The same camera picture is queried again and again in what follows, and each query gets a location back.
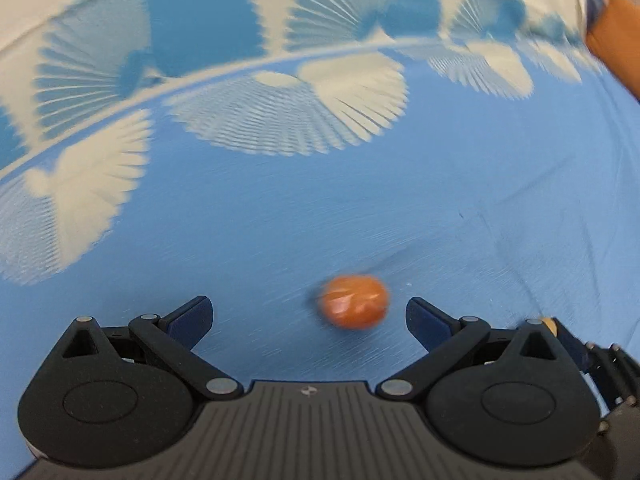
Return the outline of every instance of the white pattern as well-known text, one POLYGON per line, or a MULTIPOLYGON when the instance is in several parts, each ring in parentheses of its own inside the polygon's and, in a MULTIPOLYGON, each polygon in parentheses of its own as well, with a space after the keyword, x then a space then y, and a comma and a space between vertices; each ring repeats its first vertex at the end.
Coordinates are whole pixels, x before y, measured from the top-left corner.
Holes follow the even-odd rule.
POLYGON ((592 72, 602 73, 602 62, 584 47, 571 47, 566 52, 569 59, 580 67, 592 72))
POLYGON ((522 0, 463 0, 450 24, 453 36, 514 34, 526 13, 522 0))
POLYGON ((43 280, 76 262, 110 228, 146 164, 146 110, 65 148, 49 172, 26 170, 0 186, 0 272, 43 280))
POLYGON ((468 41, 464 45, 436 40, 405 47, 402 54, 426 60, 441 76, 476 91, 506 97, 525 98, 533 91, 533 81, 518 54, 495 41, 468 41))
POLYGON ((147 76, 150 27, 142 0, 80 1, 52 20, 41 50, 35 99, 48 138, 129 97, 147 76))
POLYGON ((571 60, 548 41, 522 40, 518 42, 518 48, 545 72, 569 83, 582 81, 571 60))
POLYGON ((305 62, 297 76, 257 72, 166 101, 174 118, 214 146, 308 155, 381 135, 406 105, 402 66, 373 52, 305 62))

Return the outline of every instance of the metal rivet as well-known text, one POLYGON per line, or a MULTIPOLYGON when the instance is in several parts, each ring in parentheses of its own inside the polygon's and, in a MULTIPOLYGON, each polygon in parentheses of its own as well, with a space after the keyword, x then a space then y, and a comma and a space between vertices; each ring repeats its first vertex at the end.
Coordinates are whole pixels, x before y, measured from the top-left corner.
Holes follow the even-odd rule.
POLYGON ((380 386, 380 389, 387 395, 394 397, 402 397, 410 393, 414 389, 414 386, 409 381, 402 379, 389 379, 380 386))
POLYGON ((207 382, 207 390, 216 395, 232 394, 238 389, 238 383, 227 377, 218 377, 207 382))

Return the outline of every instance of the blue surface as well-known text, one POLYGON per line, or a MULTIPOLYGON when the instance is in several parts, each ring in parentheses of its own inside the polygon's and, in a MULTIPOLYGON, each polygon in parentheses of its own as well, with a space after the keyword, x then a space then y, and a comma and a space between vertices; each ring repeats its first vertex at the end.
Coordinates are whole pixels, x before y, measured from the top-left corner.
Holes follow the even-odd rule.
MULTIPOLYGON (((412 296, 498 327, 556 316, 580 337, 640 354, 637 102, 608 74, 582 73, 583 84, 558 92, 525 62, 536 92, 513 102, 403 62, 406 115, 328 155, 214 148, 173 122, 162 97, 146 103, 156 131, 147 174, 109 235, 51 279, 0 282, 0 376, 12 378, 2 420, 15 420, 75 316, 114 326, 197 294, 218 313, 197 353, 245 383, 379 381, 424 352, 404 324, 412 296), (377 329, 343 332, 316 313, 318 286, 344 272, 389 287, 377 329)), ((28 454, 16 425, 0 426, 0 441, 10 475, 28 454)))
POLYGON ((496 327, 555 316, 640 355, 640 107, 575 31, 527 22, 522 0, 456 3, 455 41, 433 39, 440 0, 287 0, 267 30, 257 1, 74 0, 26 72, 34 152, 0 108, 0 170, 18 160, 0 179, 0 478, 31 459, 18 399, 79 315, 124 325, 204 294, 216 321, 195 351, 244 384, 377 383, 424 354, 412 296, 496 327), (380 32, 397 48, 356 44, 380 32), (221 66, 236 60, 255 63, 221 66), (69 189, 82 200, 58 203, 69 189), (388 286, 375 330, 318 315, 342 273, 388 286))

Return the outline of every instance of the black gripper base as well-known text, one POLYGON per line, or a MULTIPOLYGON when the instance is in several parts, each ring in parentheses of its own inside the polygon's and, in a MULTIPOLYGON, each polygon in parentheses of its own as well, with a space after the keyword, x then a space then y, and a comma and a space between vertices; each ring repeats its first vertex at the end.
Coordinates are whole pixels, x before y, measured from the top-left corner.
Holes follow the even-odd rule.
POLYGON ((20 478, 596 480, 577 462, 529 471, 474 462, 434 437, 412 405, 379 399, 364 383, 275 382, 206 404, 182 440, 144 462, 80 470, 39 460, 20 478))

